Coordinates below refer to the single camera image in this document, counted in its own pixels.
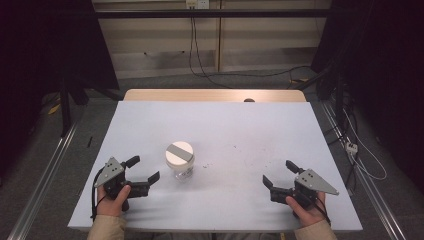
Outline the black curtain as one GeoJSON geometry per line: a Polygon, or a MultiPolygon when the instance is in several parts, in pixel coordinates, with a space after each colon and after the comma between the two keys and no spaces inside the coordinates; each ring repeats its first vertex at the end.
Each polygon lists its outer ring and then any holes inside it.
{"type": "Polygon", "coordinates": [[[350,31],[343,69],[397,166],[424,194],[424,0],[331,0],[312,69],[322,71],[350,31]]]}
{"type": "Polygon", "coordinates": [[[93,0],[0,0],[0,185],[51,92],[119,85],[93,0]]]}

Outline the metal floor rail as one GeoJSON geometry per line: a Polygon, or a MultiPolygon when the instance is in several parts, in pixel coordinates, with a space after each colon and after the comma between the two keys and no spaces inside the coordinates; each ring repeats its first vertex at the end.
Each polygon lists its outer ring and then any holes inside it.
{"type": "Polygon", "coordinates": [[[73,123],[67,133],[60,138],[60,141],[50,158],[41,179],[38,181],[30,199],[27,201],[7,240],[26,240],[29,230],[35,221],[51,184],[53,183],[53,179],[66,155],[77,128],[78,123],[73,123]]]}
{"type": "Polygon", "coordinates": [[[342,137],[341,130],[336,125],[335,119],[335,110],[328,103],[321,104],[322,109],[326,117],[328,118],[331,126],[334,128],[335,134],[340,137],[340,144],[344,149],[349,162],[354,165],[355,173],[357,175],[357,179],[361,182],[364,190],[371,201],[380,221],[382,222],[386,232],[389,235],[391,240],[406,240],[406,237],[397,221],[396,217],[393,214],[393,211],[388,206],[387,202],[383,198],[383,195],[377,188],[375,184],[376,177],[372,177],[368,172],[366,167],[363,165],[363,162],[358,157],[358,155],[353,155],[347,150],[345,144],[350,140],[349,137],[342,137]]]}

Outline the black horizontal bar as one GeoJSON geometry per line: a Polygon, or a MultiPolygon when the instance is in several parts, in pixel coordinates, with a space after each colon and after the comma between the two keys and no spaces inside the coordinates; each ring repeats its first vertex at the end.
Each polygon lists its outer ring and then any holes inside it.
{"type": "Polygon", "coordinates": [[[120,18],[314,18],[327,17],[329,9],[288,9],[288,10],[101,10],[96,16],[102,19],[120,18]]]}

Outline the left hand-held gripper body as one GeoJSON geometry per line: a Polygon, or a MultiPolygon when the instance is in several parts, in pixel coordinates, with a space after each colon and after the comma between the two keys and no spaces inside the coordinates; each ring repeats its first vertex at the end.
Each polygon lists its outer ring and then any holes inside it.
{"type": "Polygon", "coordinates": [[[96,188],[103,186],[106,195],[110,198],[116,198],[125,185],[131,187],[129,198],[147,197],[150,184],[148,181],[131,182],[127,180],[125,162],[119,162],[116,158],[111,157],[99,171],[98,176],[94,180],[94,186],[96,188]]]}

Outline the person's left hand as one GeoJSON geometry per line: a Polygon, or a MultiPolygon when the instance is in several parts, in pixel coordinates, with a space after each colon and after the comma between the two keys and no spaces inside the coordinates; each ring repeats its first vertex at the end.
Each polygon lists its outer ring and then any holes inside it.
{"type": "Polygon", "coordinates": [[[97,189],[98,203],[97,203],[97,214],[105,216],[119,217],[122,212],[122,205],[127,200],[127,197],[131,191],[129,185],[125,185],[118,196],[115,199],[110,199],[106,195],[106,191],[103,186],[97,189]]]}

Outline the white wall socket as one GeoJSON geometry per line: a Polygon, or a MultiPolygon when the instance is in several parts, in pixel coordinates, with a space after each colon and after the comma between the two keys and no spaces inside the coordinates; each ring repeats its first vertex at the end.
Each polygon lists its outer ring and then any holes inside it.
{"type": "Polygon", "coordinates": [[[209,0],[186,0],[187,9],[209,9],[209,0]]]}

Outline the black metal stand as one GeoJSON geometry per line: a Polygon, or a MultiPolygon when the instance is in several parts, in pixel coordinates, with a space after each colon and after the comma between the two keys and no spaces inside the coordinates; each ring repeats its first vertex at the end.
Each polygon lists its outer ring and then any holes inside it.
{"type": "Polygon", "coordinates": [[[71,111],[69,105],[69,92],[66,80],[62,79],[60,84],[60,106],[62,114],[62,133],[61,136],[65,137],[72,125],[71,111]]]}
{"type": "Polygon", "coordinates": [[[343,76],[341,73],[337,76],[336,100],[335,100],[335,115],[336,122],[339,128],[343,128],[343,76]]]}

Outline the clear glass jar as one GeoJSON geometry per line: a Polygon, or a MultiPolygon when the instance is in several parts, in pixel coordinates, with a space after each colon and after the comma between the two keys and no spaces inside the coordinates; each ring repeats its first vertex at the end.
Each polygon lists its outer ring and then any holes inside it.
{"type": "Polygon", "coordinates": [[[186,181],[193,175],[193,165],[184,164],[184,165],[172,165],[169,164],[170,169],[173,172],[174,177],[179,181],[186,181]]]}

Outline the pale grey table mat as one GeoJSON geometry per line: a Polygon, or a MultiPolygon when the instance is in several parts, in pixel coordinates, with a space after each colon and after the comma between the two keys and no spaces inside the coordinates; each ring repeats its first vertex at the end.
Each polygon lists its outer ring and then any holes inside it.
{"type": "Polygon", "coordinates": [[[336,231],[362,228],[311,105],[297,103],[144,102],[118,104],[96,161],[110,157],[141,161],[126,172],[144,181],[160,179],[146,198],[132,199],[128,228],[158,232],[284,232],[298,227],[291,209],[270,200],[262,183],[290,188],[285,163],[312,169],[339,194],[326,198],[336,231]],[[177,180],[166,163],[178,141],[194,150],[193,175],[177,180]]]}

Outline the person's right hand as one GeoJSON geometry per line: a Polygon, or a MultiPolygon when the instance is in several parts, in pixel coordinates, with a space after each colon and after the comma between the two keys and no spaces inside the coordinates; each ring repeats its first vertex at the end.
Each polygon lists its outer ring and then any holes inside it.
{"type": "Polygon", "coordinates": [[[316,203],[308,209],[304,209],[298,202],[291,196],[286,197],[286,202],[288,206],[294,211],[298,216],[300,224],[302,227],[306,227],[317,223],[322,220],[327,221],[327,211],[325,206],[325,194],[319,192],[317,194],[318,200],[316,203]]]}

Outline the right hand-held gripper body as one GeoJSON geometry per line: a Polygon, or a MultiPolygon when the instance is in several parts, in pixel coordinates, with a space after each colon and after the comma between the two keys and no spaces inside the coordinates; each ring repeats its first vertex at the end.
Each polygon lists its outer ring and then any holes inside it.
{"type": "Polygon", "coordinates": [[[290,196],[303,208],[308,208],[316,202],[319,192],[338,195],[339,191],[324,180],[312,169],[290,168],[296,173],[294,186],[289,189],[275,187],[269,182],[270,200],[281,204],[286,204],[286,197],[290,196]]]}

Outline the wooden table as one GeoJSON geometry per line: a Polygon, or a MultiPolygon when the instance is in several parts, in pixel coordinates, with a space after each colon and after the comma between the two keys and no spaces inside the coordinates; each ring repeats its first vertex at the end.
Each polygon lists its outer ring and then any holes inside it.
{"type": "Polygon", "coordinates": [[[300,90],[252,89],[130,89],[125,101],[305,102],[300,90]]]}

